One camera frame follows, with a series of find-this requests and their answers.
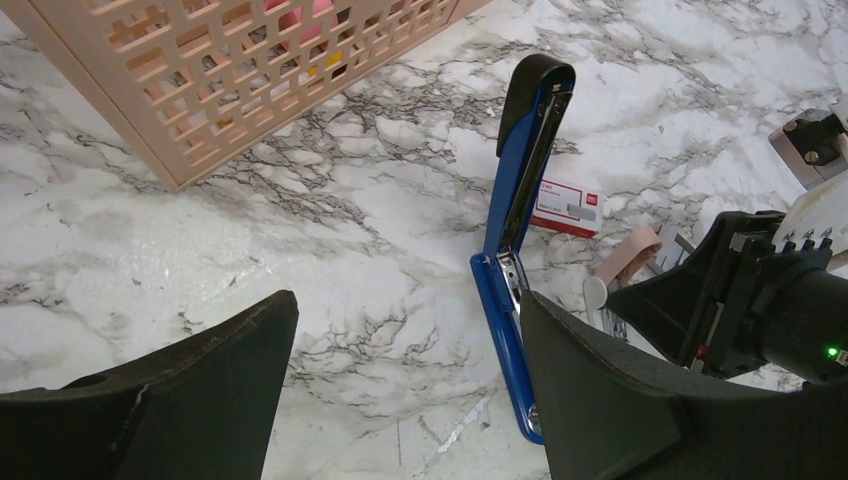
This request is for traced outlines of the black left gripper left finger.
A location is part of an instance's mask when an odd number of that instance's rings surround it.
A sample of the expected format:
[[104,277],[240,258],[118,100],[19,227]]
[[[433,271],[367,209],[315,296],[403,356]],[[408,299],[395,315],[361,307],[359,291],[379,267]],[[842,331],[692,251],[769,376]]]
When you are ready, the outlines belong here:
[[299,311],[280,290],[59,389],[1,397],[5,479],[258,479]]

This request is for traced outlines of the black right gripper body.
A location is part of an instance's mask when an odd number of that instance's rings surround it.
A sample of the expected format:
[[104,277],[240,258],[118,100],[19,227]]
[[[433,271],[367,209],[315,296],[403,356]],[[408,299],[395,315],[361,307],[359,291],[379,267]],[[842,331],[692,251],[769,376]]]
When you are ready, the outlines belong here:
[[678,266],[610,294],[607,308],[667,360],[730,379],[768,363],[811,383],[847,377],[847,281],[828,233],[777,247],[778,211],[719,214]]

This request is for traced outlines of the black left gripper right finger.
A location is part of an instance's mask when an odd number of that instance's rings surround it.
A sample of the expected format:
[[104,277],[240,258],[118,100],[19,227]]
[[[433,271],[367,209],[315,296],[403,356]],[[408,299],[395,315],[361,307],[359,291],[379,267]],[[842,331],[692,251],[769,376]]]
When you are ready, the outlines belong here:
[[520,322],[555,479],[843,479],[847,385],[795,392],[690,372],[536,292]]

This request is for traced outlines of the pink small stapler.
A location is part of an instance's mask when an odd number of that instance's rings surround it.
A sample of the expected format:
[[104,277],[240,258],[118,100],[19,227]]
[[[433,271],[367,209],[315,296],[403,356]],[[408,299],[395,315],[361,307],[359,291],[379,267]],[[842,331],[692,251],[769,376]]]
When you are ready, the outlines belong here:
[[605,285],[614,280],[627,285],[635,274],[662,248],[663,242],[651,227],[631,231],[596,269]]

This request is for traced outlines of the red white staple box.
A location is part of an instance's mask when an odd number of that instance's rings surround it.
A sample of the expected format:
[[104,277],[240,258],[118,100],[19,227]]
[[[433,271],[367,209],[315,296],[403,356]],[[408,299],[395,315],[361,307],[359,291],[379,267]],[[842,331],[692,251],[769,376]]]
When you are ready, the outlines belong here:
[[530,224],[581,238],[592,238],[603,223],[603,195],[560,180],[543,178]]

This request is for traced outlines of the blue black stapler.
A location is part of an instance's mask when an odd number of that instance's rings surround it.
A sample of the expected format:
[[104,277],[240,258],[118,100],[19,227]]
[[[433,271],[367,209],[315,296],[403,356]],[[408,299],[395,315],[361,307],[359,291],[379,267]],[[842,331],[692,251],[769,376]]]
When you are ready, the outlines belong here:
[[483,247],[470,259],[519,429],[535,444],[544,440],[521,338],[522,297],[530,287],[520,249],[575,82],[571,65],[542,53],[514,68],[498,129]]

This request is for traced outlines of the white small stapler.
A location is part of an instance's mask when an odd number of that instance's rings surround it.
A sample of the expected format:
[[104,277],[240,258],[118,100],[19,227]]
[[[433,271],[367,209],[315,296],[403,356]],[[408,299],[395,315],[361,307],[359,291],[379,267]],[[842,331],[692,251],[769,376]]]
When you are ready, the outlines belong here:
[[608,284],[597,276],[583,282],[583,297],[589,323],[609,336],[628,341],[627,324],[606,307],[609,296]]

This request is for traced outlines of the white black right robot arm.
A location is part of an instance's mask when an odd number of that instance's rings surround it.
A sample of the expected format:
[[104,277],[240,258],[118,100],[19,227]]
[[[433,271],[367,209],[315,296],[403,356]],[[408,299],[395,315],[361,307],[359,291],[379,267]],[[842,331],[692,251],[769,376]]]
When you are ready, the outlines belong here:
[[847,375],[847,177],[788,212],[720,213],[679,265],[614,291],[608,309],[674,364],[721,379],[777,365],[809,382]]

